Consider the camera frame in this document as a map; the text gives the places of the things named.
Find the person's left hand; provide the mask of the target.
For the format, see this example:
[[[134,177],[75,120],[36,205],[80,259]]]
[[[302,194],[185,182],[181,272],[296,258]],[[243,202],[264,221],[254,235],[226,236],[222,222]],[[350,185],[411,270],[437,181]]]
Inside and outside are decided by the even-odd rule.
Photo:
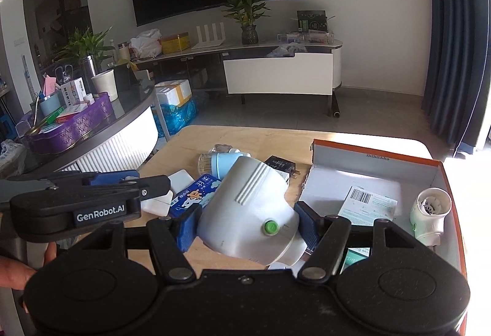
[[[56,242],[48,243],[44,254],[44,265],[56,258]],[[1,288],[24,290],[27,281],[36,273],[36,270],[22,262],[6,257],[0,259],[0,286]]]

